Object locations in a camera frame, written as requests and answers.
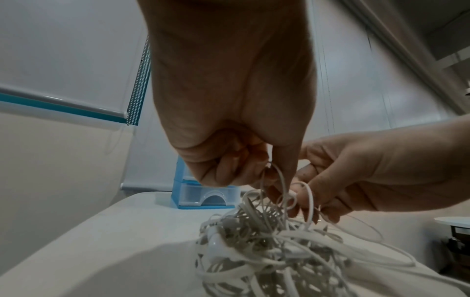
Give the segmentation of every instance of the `hand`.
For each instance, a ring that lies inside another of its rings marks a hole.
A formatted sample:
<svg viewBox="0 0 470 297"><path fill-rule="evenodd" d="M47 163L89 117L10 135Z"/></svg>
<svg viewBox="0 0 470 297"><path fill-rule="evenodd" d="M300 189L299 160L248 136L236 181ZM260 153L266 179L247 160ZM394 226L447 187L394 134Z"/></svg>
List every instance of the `hand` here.
<svg viewBox="0 0 470 297"><path fill-rule="evenodd" d="M466 137L454 133L464 130L468 127L458 129L448 122L306 142L299 159L310 164L293 182L308 183L315 206L334 222L354 210L448 207L470 196L470 150L468 145L458 150L459 144L468 144L468 132ZM296 185L292 189L298 192L300 207L308 209L306 190Z"/></svg>
<svg viewBox="0 0 470 297"><path fill-rule="evenodd" d="M272 144L289 182L315 104L305 2L139 3L155 106L195 178L211 186L255 183Z"/></svg>

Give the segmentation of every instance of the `tangled cable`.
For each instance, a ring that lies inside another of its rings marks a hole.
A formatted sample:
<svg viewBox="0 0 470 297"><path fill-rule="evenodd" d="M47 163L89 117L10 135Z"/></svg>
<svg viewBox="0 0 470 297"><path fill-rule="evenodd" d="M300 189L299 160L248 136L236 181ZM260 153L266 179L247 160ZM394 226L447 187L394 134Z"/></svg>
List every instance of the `tangled cable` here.
<svg viewBox="0 0 470 297"><path fill-rule="evenodd" d="M295 207L296 195L287 190L279 168L273 163L271 166L277 170L282 182L281 206L265 201L263 190L252 190L244 194L242 203L235 209L224 215L212 216L200 227L200 238L196 243L196 274L202 279L208 295L356 297L346 274L346 268L352 262L399 271L416 265L413 256L383 243L380 232L365 222L354 218L374 230L377 238L353 234L330 222L319 209L314 208L313 194L304 182L299 184L308 192L306 221L288 218L286 212ZM252 200L250 197L254 194L256 197ZM339 235L329 232L328 226L312 228L314 209L342 232L399 252L408 261L349 246ZM439 278L470 290L465 283Z"/></svg>

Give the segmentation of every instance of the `table surface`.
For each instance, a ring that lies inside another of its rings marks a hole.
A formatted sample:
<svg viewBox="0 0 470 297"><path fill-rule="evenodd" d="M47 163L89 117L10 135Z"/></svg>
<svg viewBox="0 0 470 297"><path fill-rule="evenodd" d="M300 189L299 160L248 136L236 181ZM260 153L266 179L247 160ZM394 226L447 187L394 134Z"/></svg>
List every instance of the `table surface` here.
<svg viewBox="0 0 470 297"><path fill-rule="evenodd" d="M0 276L0 296L205 296L195 277L194 241L200 224L220 212L224 210L177 209L170 193L165 192L131 196L81 223ZM355 240L345 234L344 238ZM359 246L400 258L371 243L361 241ZM421 264L415 269L435 273ZM391 283L390 279L400 277L401 285ZM465 296L448 285L412 278L392 275L381 280L389 283L388 288L375 285L355 289L361 297ZM411 285L414 282L426 292L410 293L416 290Z"/></svg>
<svg viewBox="0 0 470 297"><path fill-rule="evenodd" d="M470 228L470 217L440 217L434 219L436 222L444 225Z"/></svg>

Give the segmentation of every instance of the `earphones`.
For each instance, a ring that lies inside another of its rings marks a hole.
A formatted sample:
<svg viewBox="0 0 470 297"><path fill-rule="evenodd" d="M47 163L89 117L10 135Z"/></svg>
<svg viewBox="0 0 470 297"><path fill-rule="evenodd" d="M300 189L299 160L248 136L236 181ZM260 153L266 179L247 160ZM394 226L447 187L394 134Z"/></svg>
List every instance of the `earphones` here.
<svg viewBox="0 0 470 297"><path fill-rule="evenodd" d="M287 217L287 210L297 203L297 194L287 190L280 169L273 163L282 182L282 201L265 201L263 190L251 190L242 203L224 215L214 215L201 224L196 242L196 274L210 296L326 296L356 297L348 282L352 263L364 267L380 267L432 278L470 292L470 286L443 276L429 276L409 268L416 266L409 253L383 243L382 234L374 227L352 217L372 229L377 236L355 234L332 223L314 207L314 196L304 182L297 182L308 193L308 214L305 222ZM254 200L249 196L256 194ZM312 227L314 210L338 230L360 240L382 245L407 258L391 259L361 250L343 242L328 227Z"/></svg>

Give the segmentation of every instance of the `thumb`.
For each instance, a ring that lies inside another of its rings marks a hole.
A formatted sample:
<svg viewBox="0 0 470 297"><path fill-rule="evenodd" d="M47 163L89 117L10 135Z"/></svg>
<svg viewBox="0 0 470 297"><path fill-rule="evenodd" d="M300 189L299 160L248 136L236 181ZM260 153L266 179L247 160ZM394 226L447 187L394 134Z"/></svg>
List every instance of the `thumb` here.
<svg viewBox="0 0 470 297"><path fill-rule="evenodd" d="M292 145L273 146L273 164L277 165L281 170L287 191L297 171L298 155L301 145L302 140ZM282 193L282 182L280 179L275 183L275 187Z"/></svg>
<svg viewBox="0 0 470 297"><path fill-rule="evenodd" d="M365 179L366 175L364 158L357 153L343 151L329 167L308 182L315 207L329 202L347 186ZM301 207L308 207L306 189L302 188L297 194L297 202Z"/></svg>

